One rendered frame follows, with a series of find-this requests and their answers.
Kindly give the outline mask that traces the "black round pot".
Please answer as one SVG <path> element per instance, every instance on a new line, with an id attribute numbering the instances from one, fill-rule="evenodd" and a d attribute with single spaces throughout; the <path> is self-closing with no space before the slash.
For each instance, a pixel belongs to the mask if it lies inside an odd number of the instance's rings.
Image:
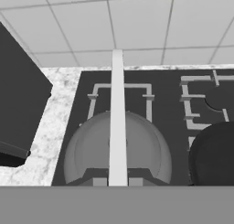
<path id="1" fill-rule="evenodd" d="M 196 136 L 188 169 L 194 186 L 234 186 L 234 122 L 212 124 Z"/>

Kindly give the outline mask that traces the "black hob with grey grates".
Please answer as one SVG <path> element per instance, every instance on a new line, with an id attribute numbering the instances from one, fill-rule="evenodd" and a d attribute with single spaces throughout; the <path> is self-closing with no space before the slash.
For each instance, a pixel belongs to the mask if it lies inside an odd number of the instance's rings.
<path id="1" fill-rule="evenodd" d="M 234 122 L 234 69 L 127 70 L 127 167 L 169 172 L 169 186 L 189 184 L 188 153 L 200 131 Z M 64 162 L 75 134 L 78 178 L 87 168 L 109 170 L 111 74 L 84 71 L 72 104 L 52 183 L 67 186 Z"/>

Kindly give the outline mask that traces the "dark grey box appliance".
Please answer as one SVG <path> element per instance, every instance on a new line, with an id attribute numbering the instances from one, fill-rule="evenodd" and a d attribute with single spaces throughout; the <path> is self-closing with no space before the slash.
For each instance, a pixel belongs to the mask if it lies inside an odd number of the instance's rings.
<path id="1" fill-rule="evenodd" d="M 51 82 L 0 23 L 0 166 L 26 162 L 51 90 Z"/>

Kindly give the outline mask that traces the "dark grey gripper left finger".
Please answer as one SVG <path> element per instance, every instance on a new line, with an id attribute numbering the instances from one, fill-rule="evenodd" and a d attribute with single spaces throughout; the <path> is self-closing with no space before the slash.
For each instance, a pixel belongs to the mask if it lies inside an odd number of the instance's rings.
<path id="1" fill-rule="evenodd" d="M 109 185 L 109 170 L 106 168 L 87 168 L 83 177 L 68 183 L 70 187 L 106 187 Z"/>

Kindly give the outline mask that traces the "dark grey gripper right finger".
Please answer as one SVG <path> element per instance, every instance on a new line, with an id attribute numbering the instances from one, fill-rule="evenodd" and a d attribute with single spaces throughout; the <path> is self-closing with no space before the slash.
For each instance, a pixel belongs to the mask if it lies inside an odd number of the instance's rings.
<path id="1" fill-rule="evenodd" d="M 168 183 L 156 177 L 153 177 L 151 171 L 148 168 L 129 168 L 128 186 L 156 187 L 156 186 L 168 186 Z"/>

